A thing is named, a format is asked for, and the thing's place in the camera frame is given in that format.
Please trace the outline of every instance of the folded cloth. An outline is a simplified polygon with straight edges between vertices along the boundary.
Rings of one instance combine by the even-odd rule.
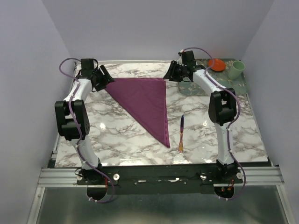
[[[115,78],[106,91],[155,139],[170,148],[166,83],[162,78]]]

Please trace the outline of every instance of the white marble surface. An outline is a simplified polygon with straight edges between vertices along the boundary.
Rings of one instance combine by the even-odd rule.
[[[169,63],[105,65],[112,77],[163,77]],[[235,156],[240,162],[267,161],[246,96],[239,96],[240,118],[233,129]],[[90,139],[104,166],[211,163],[217,158],[216,130],[208,116],[209,97],[182,96],[175,82],[166,82],[170,148],[140,126],[106,91],[90,93],[85,101]],[[185,115],[184,152],[178,152],[179,126]],[[80,166],[75,149],[60,138],[55,167]]]

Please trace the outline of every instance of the green cup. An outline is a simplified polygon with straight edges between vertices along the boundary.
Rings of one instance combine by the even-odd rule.
[[[245,69],[245,65],[243,62],[241,61],[234,61],[232,66],[230,67],[229,69],[229,72],[228,72],[228,77],[230,79],[236,79],[238,78],[241,73],[244,71]]]

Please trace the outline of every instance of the purple cable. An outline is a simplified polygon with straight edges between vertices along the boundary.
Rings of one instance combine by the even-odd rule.
[[[66,74],[65,72],[63,72],[63,71],[61,70],[61,66],[63,65],[63,63],[66,62],[66,61],[68,61],[68,60],[77,60],[77,61],[79,61],[79,62],[80,62],[80,60],[79,60],[79,59],[76,59],[76,58],[73,58],[73,57],[70,57],[70,58],[66,58],[66,59],[64,59],[64,60],[60,63],[60,65],[59,65],[59,71],[60,71],[62,74],[64,74],[64,75],[67,76],[67,77],[70,77],[70,78],[72,78],[72,79],[74,79],[75,81],[78,82],[78,85],[77,85],[77,87],[75,88],[75,90],[74,90],[74,92],[73,92],[73,94],[71,95],[71,98],[70,98],[70,100],[69,100],[69,110],[70,110],[70,114],[71,114],[71,116],[72,116],[72,118],[73,118],[73,120],[74,120],[74,122],[75,122],[75,124],[76,124],[76,127],[77,127],[78,132],[79,132],[79,135],[80,135],[80,137],[79,137],[79,139],[78,139],[78,141],[77,141],[77,143],[76,143],[76,147],[77,147],[78,155],[79,155],[79,157],[83,160],[83,163],[86,163],[90,168],[92,168],[93,170],[95,170],[96,172],[98,172],[99,174],[101,174],[102,176],[104,176],[105,178],[107,178],[107,179],[110,181],[111,186],[112,186],[112,189],[113,189],[110,198],[107,199],[107,200],[104,200],[104,201],[97,201],[97,200],[95,200],[95,199],[93,199],[93,198],[91,198],[91,197],[89,198],[89,200],[94,201],[94,202],[96,202],[96,203],[107,203],[107,202],[112,201],[113,196],[114,196],[114,194],[115,194],[115,187],[114,187],[114,185],[113,185],[112,180],[111,180],[106,174],[104,174],[103,172],[99,171],[95,166],[93,166],[92,164],[90,164],[90,163],[83,157],[83,155],[81,154],[81,151],[80,151],[80,149],[79,149],[79,143],[80,143],[80,141],[81,141],[82,138],[83,138],[83,134],[82,134],[80,125],[79,125],[79,123],[78,123],[78,121],[77,121],[77,119],[76,119],[76,116],[75,116],[75,114],[74,114],[74,111],[73,111],[72,108],[71,108],[71,101],[72,101],[72,99],[74,98],[74,95],[76,94],[76,92],[78,91],[78,89],[79,89],[79,87],[80,87],[80,82],[79,82],[79,80],[78,80],[77,78],[75,78],[75,77],[73,77],[73,76],[71,76],[71,75],[68,75],[68,74]]]
[[[242,167],[242,165],[239,163],[239,161],[234,157],[234,155],[233,155],[233,153],[232,153],[232,150],[231,150],[231,148],[230,148],[230,141],[229,141],[229,127],[230,127],[230,126],[231,126],[231,125],[232,125],[232,124],[239,118],[239,116],[240,116],[240,114],[241,114],[241,104],[240,104],[239,99],[235,96],[235,94],[233,94],[233,93],[232,93],[231,91],[229,91],[228,89],[219,86],[219,84],[216,83],[216,82],[209,76],[209,74],[206,73],[208,69],[210,69],[210,68],[212,68],[212,67],[214,66],[214,63],[215,63],[214,58],[213,58],[207,51],[205,51],[204,49],[202,49],[202,48],[197,48],[197,47],[185,48],[185,49],[183,49],[183,52],[184,52],[185,50],[189,50],[189,49],[198,49],[198,50],[202,50],[202,51],[205,52],[207,55],[209,55],[209,57],[212,59],[213,63],[212,63],[211,66],[209,66],[209,67],[207,67],[207,68],[205,69],[205,71],[204,71],[204,73],[205,73],[205,77],[207,77],[207,78],[208,78],[214,85],[216,85],[219,89],[224,90],[224,91],[226,91],[227,93],[229,93],[229,94],[236,100],[236,102],[237,102],[237,104],[238,104],[238,113],[237,113],[237,116],[236,116],[236,118],[235,118],[233,121],[231,121],[231,122],[228,124],[228,152],[229,152],[230,156],[233,158],[233,160],[236,162],[236,164],[237,164],[237,165],[240,167],[240,169],[242,170],[242,172],[243,172],[243,176],[244,176],[244,182],[243,182],[243,186],[242,186],[241,190],[239,191],[239,193],[238,193],[236,196],[233,196],[232,198],[223,198],[223,197],[220,197],[220,198],[223,198],[223,199],[225,199],[225,200],[227,200],[227,201],[228,201],[228,200],[233,200],[233,199],[237,198],[238,196],[240,196],[240,195],[242,194],[242,192],[243,192],[244,189],[245,189],[245,185],[246,185],[246,174],[245,174],[245,170],[244,170],[244,168]]]

